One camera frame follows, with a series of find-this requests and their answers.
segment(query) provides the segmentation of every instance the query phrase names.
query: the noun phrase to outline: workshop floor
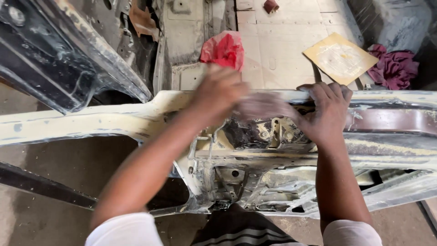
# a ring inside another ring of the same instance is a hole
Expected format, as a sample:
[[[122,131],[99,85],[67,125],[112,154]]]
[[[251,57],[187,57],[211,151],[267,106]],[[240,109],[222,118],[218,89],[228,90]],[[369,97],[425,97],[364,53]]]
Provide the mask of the workshop floor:
[[[31,112],[31,97],[0,87],[0,113]],[[128,137],[90,137],[0,148],[0,160],[98,196],[111,174],[137,143]],[[0,186],[0,246],[80,246],[88,234],[91,211]],[[372,212],[385,246],[437,245],[416,203]],[[295,239],[321,245],[318,220],[271,217]],[[205,215],[182,214],[156,219],[164,245],[189,245]]]

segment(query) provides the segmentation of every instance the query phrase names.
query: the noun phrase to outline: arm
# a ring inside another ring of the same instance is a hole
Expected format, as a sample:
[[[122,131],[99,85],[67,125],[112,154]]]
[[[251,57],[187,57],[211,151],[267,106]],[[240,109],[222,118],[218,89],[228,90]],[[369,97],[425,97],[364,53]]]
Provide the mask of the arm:
[[[91,218],[91,229],[115,216],[144,211],[164,184],[173,161],[202,129],[221,123],[248,92],[238,72],[211,66],[191,104],[155,139],[132,153],[111,177]]]
[[[343,129],[352,91],[344,85],[325,83],[303,85],[316,105],[316,111],[305,116],[292,110],[296,125],[318,148],[316,193],[320,211],[320,228],[336,220],[372,219],[350,165]]]

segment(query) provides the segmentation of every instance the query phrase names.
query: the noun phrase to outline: white sleeve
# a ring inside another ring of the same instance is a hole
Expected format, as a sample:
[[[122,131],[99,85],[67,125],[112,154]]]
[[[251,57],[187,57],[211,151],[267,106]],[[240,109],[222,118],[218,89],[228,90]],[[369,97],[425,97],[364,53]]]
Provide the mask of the white sleeve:
[[[85,246],[120,245],[162,246],[153,216],[141,212],[111,218],[95,228],[85,242]]]
[[[350,220],[329,223],[323,233],[325,246],[382,246],[381,238],[369,224]]]

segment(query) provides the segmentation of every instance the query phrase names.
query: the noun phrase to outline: hand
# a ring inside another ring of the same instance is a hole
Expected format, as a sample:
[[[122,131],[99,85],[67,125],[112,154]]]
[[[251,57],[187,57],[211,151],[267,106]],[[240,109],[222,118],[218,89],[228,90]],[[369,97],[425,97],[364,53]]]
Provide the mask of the hand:
[[[343,139],[347,108],[353,92],[345,85],[327,85],[324,82],[304,84],[298,90],[309,92],[316,111],[302,116],[293,109],[290,117],[296,126],[319,147]]]
[[[203,127],[221,124],[234,105],[248,92],[249,86],[241,82],[238,71],[210,64],[187,109],[199,115]]]

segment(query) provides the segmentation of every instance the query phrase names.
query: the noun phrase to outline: forearm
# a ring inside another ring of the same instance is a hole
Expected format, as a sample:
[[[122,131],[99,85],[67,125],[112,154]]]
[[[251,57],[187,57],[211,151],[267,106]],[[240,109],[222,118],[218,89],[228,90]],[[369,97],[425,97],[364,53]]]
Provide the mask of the forearm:
[[[182,111],[157,138],[132,153],[101,193],[91,227],[143,210],[164,184],[173,161],[203,127],[195,111]]]
[[[347,219],[371,224],[343,137],[318,146],[316,193],[322,233],[332,221]]]

